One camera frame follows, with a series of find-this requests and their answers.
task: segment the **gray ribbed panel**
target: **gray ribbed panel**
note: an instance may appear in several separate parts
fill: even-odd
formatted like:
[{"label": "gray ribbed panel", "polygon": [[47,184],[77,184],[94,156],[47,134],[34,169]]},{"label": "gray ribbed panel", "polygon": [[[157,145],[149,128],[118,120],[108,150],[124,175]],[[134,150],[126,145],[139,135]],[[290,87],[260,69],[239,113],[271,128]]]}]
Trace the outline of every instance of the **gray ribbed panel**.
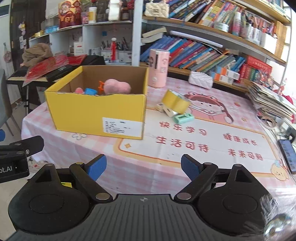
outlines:
[{"label": "gray ribbed panel", "polygon": [[8,241],[242,241],[206,226],[192,206],[169,195],[118,195],[98,204],[76,228],[55,235],[16,232]]}]

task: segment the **cartoon character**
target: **cartoon character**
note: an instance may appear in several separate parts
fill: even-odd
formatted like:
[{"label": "cartoon character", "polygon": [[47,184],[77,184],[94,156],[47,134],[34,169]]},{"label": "cartoon character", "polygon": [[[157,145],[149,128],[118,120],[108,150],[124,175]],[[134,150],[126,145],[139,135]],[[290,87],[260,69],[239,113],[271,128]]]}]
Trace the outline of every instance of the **cartoon character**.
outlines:
[{"label": "cartoon character", "polygon": [[73,6],[75,7],[75,25],[81,25],[81,13],[82,13],[82,9],[80,7],[80,2],[78,0],[76,0],[73,3]]},{"label": "cartoon character", "polygon": [[72,4],[70,1],[65,1],[59,8],[59,27],[66,28],[75,25],[75,16],[71,11]]},{"label": "cartoon character", "polygon": [[219,102],[215,97],[197,94],[195,92],[189,92],[184,96],[191,100],[192,104],[189,108],[191,114],[195,117],[208,118],[218,122],[233,123],[233,118],[228,113],[224,104]]},{"label": "cartoon character", "polygon": [[280,165],[278,160],[276,160],[275,163],[271,165],[270,172],[275,176],[276,179],[280,181],[285,181],[286,179],[289,179],[289,175],[286,169]]}]

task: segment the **metal screw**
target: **metal screw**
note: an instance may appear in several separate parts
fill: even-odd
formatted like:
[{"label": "metal screw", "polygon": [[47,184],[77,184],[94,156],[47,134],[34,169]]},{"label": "metal screw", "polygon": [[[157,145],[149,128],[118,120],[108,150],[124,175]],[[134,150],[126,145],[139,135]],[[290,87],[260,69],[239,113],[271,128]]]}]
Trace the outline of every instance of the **metal screw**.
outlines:
[{"label": "metal screw", "polygon": [[108,200],[110,198],[110,194],[108,194],[108,193],[104,193],[104,192],[101,192],[101,193],[98,193],[97,195],[96,195],[96,199],[98,199],[98,200]]},{"label": "metal screw", "polygon": [[187,192],[180,192],[177,194],[177,198],[179,198],[180,200],[188,200],[191,198],[191,195]]}]

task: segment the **pink checkered tablecloth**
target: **pink checkered tablecloth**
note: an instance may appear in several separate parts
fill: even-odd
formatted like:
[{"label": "pink checkered tablecloth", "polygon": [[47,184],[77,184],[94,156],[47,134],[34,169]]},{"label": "pink checkered tablecloth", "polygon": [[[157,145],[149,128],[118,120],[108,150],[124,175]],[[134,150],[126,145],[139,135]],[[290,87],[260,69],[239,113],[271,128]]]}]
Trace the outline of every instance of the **pink checkered tablecloth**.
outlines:
[{"label": "pink checkered tablecloth", "polygon": [[[200,88],[183,80],[168,78],[165,88],[149,87],[147,107],[153,108],[155,104],[160,103],[168,88],[181,94],[212,96],[223,104],[232,117],[233,124],[257,132],[265,132],[247,99],[217,89]],[[36,135],[43,137],[44,149],[33,158],[36,161],[46,160],[54,163],[57,167],[67,168],[78,161],[86,163],[98,154],[105,154],[107,168],[97,182],[102,187],[117,193],[175,195],[190,182],[181,167],[141,161],[115,153],[114,146],[118,143],[118,138],[56,130],[46,103],[23,119],[22,138]],[[273,176],[257,177],[257,179],[269,190],[296,187],[291,177],[286,181],[280,181]]]}]

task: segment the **pink cylinder container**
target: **pink cylinder container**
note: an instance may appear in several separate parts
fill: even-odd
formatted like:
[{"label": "pink cylinder container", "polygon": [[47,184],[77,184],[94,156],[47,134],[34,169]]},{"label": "pink cylinder container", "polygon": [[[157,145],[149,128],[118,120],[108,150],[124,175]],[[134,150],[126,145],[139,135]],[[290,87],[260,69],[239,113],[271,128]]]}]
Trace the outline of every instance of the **pink cylinder container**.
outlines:
[{"label": "pink cylinder container", "polygon": [[149,56],[148,85],[154,88],[165,87],[168,76],[170,52],[161,49],[151,49]]}]

